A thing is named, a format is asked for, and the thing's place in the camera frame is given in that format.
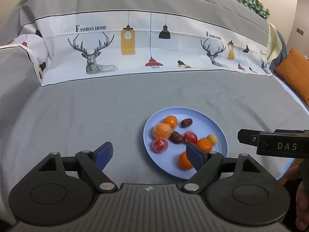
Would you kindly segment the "person's right hand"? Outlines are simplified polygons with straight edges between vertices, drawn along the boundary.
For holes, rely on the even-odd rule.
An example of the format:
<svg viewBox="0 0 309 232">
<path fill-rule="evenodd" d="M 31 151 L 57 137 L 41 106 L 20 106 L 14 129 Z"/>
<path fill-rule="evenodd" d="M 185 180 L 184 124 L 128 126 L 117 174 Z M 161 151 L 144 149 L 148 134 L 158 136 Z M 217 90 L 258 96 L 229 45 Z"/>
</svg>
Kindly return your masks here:
<svg viewBox="0 0 309 232">
<path fill-rule="evenodd" d="M 287 180 L 296 180 L 301 178 L 299 166 L 289 168 L 284 177 Z M 308 195 L 306 194 L 303 182 L 299 184 L 296 192 L 296 227 L 300 231 L 308 228 Z"/>
</svg>

